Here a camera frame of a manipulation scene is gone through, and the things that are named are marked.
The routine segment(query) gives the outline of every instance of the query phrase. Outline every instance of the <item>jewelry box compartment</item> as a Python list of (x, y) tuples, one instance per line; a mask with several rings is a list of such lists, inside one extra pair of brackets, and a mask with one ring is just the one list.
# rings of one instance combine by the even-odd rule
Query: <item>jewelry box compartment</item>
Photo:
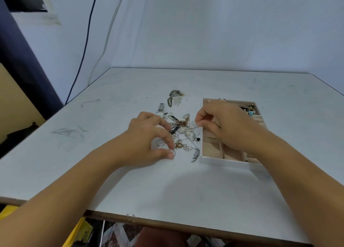
[[(264, 119), (260, 115), (260, 111), (255, 102), (204, 98), (203, 105), (206, 105), (212, 100), (223, 100), (228, 103), (234, 103), (243, 108), (243, 110), (252, 111), (249, 115), (264, 128), (267, 128)], [(218, 120), (216, 118), (213, 119), (213, 122), (219, 125)], [(200, 149), (200, 163), (219, 165), (224, 167), (266, 171), (264, 166), (256, 158), (245, 152), (232, 149), (227, 145), (221, 143), (208, 130), (203, 129), (201, 131), (200, 136), (202, 138)]]

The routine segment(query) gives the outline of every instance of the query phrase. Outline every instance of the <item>beige panel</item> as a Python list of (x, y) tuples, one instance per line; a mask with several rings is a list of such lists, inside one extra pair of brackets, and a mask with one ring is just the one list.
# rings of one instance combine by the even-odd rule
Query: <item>beige panel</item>
[(41, 126), (45, 120), (0, 64), (0, 143), (7, 134), (27, 128), (32, 122)]

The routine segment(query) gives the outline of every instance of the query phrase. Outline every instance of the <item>white table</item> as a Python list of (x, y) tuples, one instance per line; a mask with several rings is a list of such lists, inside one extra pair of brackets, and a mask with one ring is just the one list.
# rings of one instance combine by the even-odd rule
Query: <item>white table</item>
[[(172, 89), (186, 96), (170, 109)], [(30, 199), (140, 111), (165, 103), (194, 118), (203, 98), (255, 101), (270, 131), (344, 183), (344, 97), (313, 75), (111, 68), (0, 160), (1, 201)], [(269, 175), (191, 163), (192, 154), (180, 149), (173, 161), (116, 171), (91, 215), (281, 246), (308, 242)]]

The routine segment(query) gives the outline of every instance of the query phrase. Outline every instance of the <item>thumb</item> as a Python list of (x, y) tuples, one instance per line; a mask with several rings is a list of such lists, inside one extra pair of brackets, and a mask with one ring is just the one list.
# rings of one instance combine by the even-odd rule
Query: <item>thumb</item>
[(220, 137), (221, 129), (214, 122), (209, 121), (209, 120), (200, 120), (196, 124), (197, 124), (197, 126), (203, 127), (204, 129), (212, 132), (217, 138)]
[(174, 153), (172, 150), (159, 148), (151, 150), (149, 153), (149, 158), (153, 161), (159, 161), (161, 159), (173, 159)]

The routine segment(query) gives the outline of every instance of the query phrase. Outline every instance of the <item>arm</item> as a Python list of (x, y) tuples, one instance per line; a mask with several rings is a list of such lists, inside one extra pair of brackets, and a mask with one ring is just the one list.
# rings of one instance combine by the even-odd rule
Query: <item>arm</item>
[[(214, 116), (220, 127), (211, 121)], [(198, 112), (195, 122), (265, 166), (314, 246), (343, 246), (342, 184), (235, 104), (212, 101)]]
[(63, 176), (0, 221), (0, 246), (61, 247), (98, 189), (116, 169), (173, 159), (168, 149), (151, 150), (155, 137), (170, 149), (170, 125), (152, 113), (142, 112), (122, 135), (93, 150)]

